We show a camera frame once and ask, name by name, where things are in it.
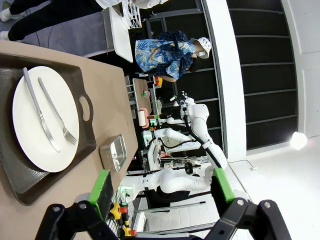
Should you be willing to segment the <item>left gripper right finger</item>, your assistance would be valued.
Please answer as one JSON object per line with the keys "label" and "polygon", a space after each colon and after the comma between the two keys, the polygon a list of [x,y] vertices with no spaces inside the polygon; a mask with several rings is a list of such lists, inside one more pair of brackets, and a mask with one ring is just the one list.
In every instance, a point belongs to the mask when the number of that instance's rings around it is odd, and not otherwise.
{"label": "left gripper right finger", "polygon": [[219,220],[204,240],[230,240],[239,229],[248,230],[254,240],[292,240],[277,203],[235,197],[222,168],[213,170],[210,192]]}

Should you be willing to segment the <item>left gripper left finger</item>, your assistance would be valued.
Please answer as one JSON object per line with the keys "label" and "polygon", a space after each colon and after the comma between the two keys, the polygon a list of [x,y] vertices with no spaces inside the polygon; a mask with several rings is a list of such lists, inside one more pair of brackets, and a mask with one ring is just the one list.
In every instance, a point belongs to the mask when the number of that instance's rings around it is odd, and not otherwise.
{"label": "left gripper left finger", "polygon": [[70,207],[54,203],[47,207],[35,240],[73,240],[86,232],[92,240],[118,240],[106,219],[114,194],[111,173],[103,169],[89,194]]}

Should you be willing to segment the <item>pink lint roller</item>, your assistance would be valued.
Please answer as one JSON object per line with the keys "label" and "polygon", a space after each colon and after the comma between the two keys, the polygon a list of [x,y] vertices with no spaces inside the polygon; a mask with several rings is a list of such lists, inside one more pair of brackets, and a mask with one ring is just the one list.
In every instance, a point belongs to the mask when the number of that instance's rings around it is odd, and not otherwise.
{"label": "pink lint roller", "polygon": [[149,129],[156,125],[155,116],[149,115],[146,108],[140,108],[137,112],[139,126],[143,129]]}

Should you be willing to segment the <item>yellow emergency stop button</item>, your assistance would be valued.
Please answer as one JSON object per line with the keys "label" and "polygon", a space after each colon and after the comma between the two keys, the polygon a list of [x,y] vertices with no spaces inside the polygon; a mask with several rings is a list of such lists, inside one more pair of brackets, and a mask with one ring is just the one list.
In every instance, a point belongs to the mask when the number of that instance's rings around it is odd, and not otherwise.
{"label": "yellow emergency stop button", "polygon": [[131,229],[130,227],[122,227],[120,229],[120,237],[130,237],[130,236],[135,236],[137,234],[137,231],[134,229]]}
{"label": "yellow emergency stop button", "polygon": [[114,220],[119,220],[122,214],[127,214],[128,208],[126,206],[120,205],[118,202],[112,202],[110,204],[109,214]]}

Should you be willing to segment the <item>small brown table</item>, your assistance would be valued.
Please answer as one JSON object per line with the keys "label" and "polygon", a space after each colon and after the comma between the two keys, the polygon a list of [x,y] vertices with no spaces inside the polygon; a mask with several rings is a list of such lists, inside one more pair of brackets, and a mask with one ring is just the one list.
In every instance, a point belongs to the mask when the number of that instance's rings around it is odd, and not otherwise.
{"label": "small brown table", "polygon": [[151,99],[150,97],[142,96],[145,91],[148,91],[147,81],[144,79],[133,78],[132,82],[137,110],[140,108],[145,108],[148,115],[150,115],[152,112]]}

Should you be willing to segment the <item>rectangular steel container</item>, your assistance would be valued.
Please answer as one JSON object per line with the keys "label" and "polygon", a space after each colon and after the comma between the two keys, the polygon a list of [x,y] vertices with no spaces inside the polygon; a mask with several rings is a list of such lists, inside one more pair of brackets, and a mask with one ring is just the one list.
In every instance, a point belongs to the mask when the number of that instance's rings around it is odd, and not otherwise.
{"label": "rectangular steel container", "polygon": [[127,160],[127,149],[122,134],[110,137],[99,147],[99,155],[105,170],[119,172]]}

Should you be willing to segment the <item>grey metal rod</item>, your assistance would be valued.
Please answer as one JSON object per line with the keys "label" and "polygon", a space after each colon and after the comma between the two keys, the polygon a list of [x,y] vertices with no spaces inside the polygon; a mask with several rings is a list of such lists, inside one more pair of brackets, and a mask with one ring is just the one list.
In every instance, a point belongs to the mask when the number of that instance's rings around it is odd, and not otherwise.
{"label": "grey metal rod", "polygon": [[196,203],[188,203],[183,205],[175,205],[175,206],[168,206],[168,207],[159,207],[159,208],[149,208],[149,209],[137,209],[134,212],[135,213],[155,213],[155,212],[165,212],[170,211],[174,209],[182,209],[182,208],[189,208],[189,207],[195,207],[206,204],[206,201],[200,201]]}

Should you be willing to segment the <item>mannequin in blue floral shirt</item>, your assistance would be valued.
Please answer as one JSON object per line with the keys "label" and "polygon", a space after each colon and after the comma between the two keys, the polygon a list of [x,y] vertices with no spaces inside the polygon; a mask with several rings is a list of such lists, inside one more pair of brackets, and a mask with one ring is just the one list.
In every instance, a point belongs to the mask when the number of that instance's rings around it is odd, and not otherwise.
{"label": "mannequin in blue floral shirt", "polygon": [[185,72],[196,72],[200,60],[208,59],[212,43],[206,37],[188,39],[178,31],[165,31],[153,39],[138,39],[134,57],[141,73],[176,82]]}

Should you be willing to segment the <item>white table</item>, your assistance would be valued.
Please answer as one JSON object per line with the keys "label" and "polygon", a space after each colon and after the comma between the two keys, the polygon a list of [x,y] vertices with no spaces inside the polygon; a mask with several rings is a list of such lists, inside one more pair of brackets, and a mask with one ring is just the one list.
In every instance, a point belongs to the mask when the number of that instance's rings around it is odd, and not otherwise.
{"label": "white table", "polygon": [[129,30],[113,7],[109,7],[108,12],[114,51],[118,56],[132,63],[133,54]]}

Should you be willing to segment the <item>dark brown serving tray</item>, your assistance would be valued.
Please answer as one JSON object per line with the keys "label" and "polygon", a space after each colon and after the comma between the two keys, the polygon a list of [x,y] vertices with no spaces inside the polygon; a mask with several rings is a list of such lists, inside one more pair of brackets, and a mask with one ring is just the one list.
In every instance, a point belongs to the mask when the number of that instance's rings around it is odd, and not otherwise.
{"label": "dark brown serving tray", "polygon": [[[50,67],[62,76],[78,111],[78,147],[70,165],[58,173],[49,173],[35,166],[23,152],[14,131],[14,92],[23,77],[22,69],[37,66]],[[82,71],[78,66],[0,53],[0,164],[18,202],[32,205],[96,149],[93,117],[93,104],[85,91]]]}

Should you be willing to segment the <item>round ceiling lamp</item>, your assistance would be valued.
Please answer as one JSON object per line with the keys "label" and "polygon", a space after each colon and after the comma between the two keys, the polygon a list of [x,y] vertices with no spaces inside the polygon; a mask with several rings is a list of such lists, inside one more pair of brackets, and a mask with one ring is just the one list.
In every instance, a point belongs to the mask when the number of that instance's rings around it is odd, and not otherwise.
{"label": "round ceiling lamp", "polygon": [[304,133],[295,131],[292,134],[290,145],[295,150],[299,151],[306,146],[307,142],[308,142],[308,138]]}

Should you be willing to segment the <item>white round plate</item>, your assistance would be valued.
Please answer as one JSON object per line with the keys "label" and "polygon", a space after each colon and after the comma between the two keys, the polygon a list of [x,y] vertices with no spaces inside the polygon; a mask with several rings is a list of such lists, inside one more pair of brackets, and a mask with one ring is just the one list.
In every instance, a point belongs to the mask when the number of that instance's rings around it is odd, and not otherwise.
{"label": "white round plate", "polygon": [[80,127],[75,100],[63,77],[52,68],[36,66],[29,69],[28,74],[45,122],[60,152],[55,151],[44,133],[24,78],[17,84],[12,103],[16,137],[27,158],[38,168],[50,173],[63,171],[73,161],[78,144],[73,145],[65,139],[61,122],[48,102],[38,77],[42,79],[66,128],[78,139]]}

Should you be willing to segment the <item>silver fork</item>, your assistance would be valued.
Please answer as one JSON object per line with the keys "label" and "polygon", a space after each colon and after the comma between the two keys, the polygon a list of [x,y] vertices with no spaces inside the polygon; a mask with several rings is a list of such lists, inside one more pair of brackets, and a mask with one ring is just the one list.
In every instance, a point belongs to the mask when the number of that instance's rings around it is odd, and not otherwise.
{"label": "silver fork", "polygon": [[55,112],[56,116],[58,117],[58,119],[59,119],[59,121],[60,121],[60,123],[62,125],[62,132],[63,132],[64,138],[70,144],[75,145],[77,143],[77,139],[67,129],[62,117],[60,116],[55,104],[53,103],[53,101],[52,101],[52,99],[51,99],[51,97],[50,97],[50,95],[49,95],[49,93],[48,93],[48,91],[47,91],[47,89],[46,89],[46,87],[45,87],[45,85],[44,85],[44,83],[43,83],[43,81],[42,81],[42,79],[40,77],[38,77],[38,82],[40,84],[40,87],[41,87],[41,89],[42,89],[47,101],[49,102],[50,106],[52,107],[53,111]]}

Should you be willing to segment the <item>silver table knife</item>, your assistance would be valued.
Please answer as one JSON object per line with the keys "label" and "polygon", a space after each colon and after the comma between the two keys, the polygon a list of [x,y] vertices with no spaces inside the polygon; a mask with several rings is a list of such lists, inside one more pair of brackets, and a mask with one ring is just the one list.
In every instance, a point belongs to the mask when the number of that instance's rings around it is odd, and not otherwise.
{"label": "silver table knife", "polygon": [[32,99],[33,104],[35,106],[35,109],[37,111],[37,114],[38,114],[38,117],[39,117],[39,122],[40,122],[40,124],[41,124],[41,126],[43,128],[43,131],[44,131],[47,139],[49,140],[50,144],[54,148],[54,150],[59,153],[60,152],[59,146],[55,142],[55,140],[54,140],[54,138],[53,138],[53,136],[52,136],[47,124],[46,124],[46,121],[45,121],[45,118],[44,118],[43,113],[41,111],[41,108],[39,106],[35,91],[34,91],[33,86],[32,86],[32,81],[31,81],[29,73],[28,73],[28,69],[26,67],[24,67],[22,69],[22,72],[23,72],[23,77],[24,77],[24,80],[26,82],[27,88],[29,90],[31,99]]}

